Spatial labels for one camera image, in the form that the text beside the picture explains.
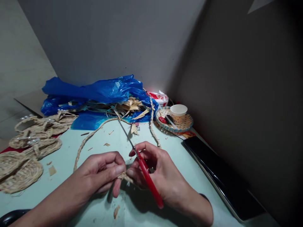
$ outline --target red scissors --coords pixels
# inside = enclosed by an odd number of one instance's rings
[[[149,168],[148,168],[146,162],[145,162],[144,159],[141,157],[140,152],[138,152],[138,151],[136,150],[136,148],[135,148],[135,146],[133,145],[132,141],[129,139],[128,134],[126,133],[125,129],[123,128],[123,126],[122,126],[120,120],[119,120],[119,123],[120,123],[120,125],[121,125],[121,127],[122,127],[122,129],[123,129],[123,131],[124,131],[124,133],[125,133],[125,135],[127,136],[128,140],[129,140],[129,142],[130,142],[130,144],[132,145],[133,150],[134,150],[135,153],[136,153],[136,156],[137,156],[138,159],[139,159],[139,165],[140,165],[141,170],[142,170],[142,172],[143,172],[143,175],[144,175],[144,178],[145,178],[145,180],[146,180],[147,186],[149,187],[149,189],[150,189],[152,195],[154,196],[154,198],[155,198],[155,200],[156,200],[156,203],[157,203],[158,207],[159,207],[160,209],[162,209],[162,208],[164,207],[164,204],[163,204],[163,201],[162,201],[162,198],[161,198],[159,192],[157,191],[157,189],[156,189],[156,187],[155,187],[154,183],[152,182],[152,179],[151,179],[151,177],[150,177],[150,175],[149,175],[151,172],[150,172],[150,170],[149,170]]]

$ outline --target white paper cup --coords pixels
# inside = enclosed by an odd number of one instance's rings
[[[173,105],[170,108],[171,117],[174,120],[174,124],[181,124],[184,121],[185,114],[187,112],[187,107],[184,105]]]

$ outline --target blue plastic bag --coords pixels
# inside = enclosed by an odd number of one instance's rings
[[[61,81],[58,77],[48,80],[42,88],[43,92],[48,94],[44,101],[41,112],[45,116],[54,115],[58,109],[78,108],[89,100],[95,100],[101,103],[117,103],[127,101],[133,96],[148,107],[151,107],[150,98],[143,90],[143,84],[134,79],[134,75],[123,76],[110,80],[99,80],[86,86],[75,86]],[[69,101],[76,101],[76,105],[69,105]],[[155,109],[158,109],[158,103],[152,99]],[[93,114],[91,111],[85,111],[86,114],[80,114],[73,123],[72,128],[83,130],[95,130],[106,120],[105,114]],[[143,118],[132,120],[142,111],[135,112],[127,118],[129,122],[147,122],[151,115],[146,114]]]

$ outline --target tabletop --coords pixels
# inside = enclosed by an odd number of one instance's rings
[[[122,122],[126,131],[130,130],[130,125]],[[132,135],[131,140],[134,144],[148,141],[156,145],[156,141],[151,135],[148,123],[140,123],[139,136]],[[167,134],[167,131],[159,130],[153,126],[154,131],[159,138],[162,149],[166,150],[171,156],[173,162],[188,181],[188,183],[199,193],[204,194],[210,200],[214,213],[220,210],[219,215],[215,214],[215,221],[224,219],[225,224],[233,223],[235,219],[224,205],[218,193],[215,191],[206,175],[199,165],[192,158],[191,154],[182,146],[182,139]],[[16,209],[30,209],[41,202],[49,193],[57,188],[66,178],[73,173],[73,167],[77,156],[77,151],[87,136],[81,136],[86,132],[83,130],[67,130],[61,135],[62,147],[54,153],[40,160],[44,172],[40,179],[23,190],[15,194],[5,194],[0,192],[0,217]],[[78,167],[84,160],[92,154],[99,154],[109,151],[119,151],[124,158],[126,165],[130,165],[131,160],[128,156],[131,151],[131,145],[127,140],[118,121],[106,123],[102,129],[97,131],[84,145]],[[54,166],[56,174],[49,175],[49,167]],[[114,209],[120,206],[116,219],[114,219]],[[146,190],[140,190],[134,185],[123,181],[120,195],[113,198],[111,193],[106,195],[93,196],[83,207],[80,213],[69,223],[69,226],[194,226],[186,217],[180,215],[177,211],[168,206],[159,210],[151,193]]]

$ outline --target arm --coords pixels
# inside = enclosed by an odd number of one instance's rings
[[[137,144],[136,149],[141,151],[142,158],[147,160],[147,165],[153,167],[154,173],[150,174],[163,201],[178,212],[188,216],[198,226],[211,226],[213,211],[207,199],[197,193],[184,179],[169,154],[148,142]],[[126,172],[142,187],[146,181],[139,169],[138,158]]]
[[[106,192],[114,184],[113,196],[118,197],[121,179],[116,178],[123,171],[126,165],[119,152],[91,155],[66,181],[10,227],[64,226],[94,193]]]

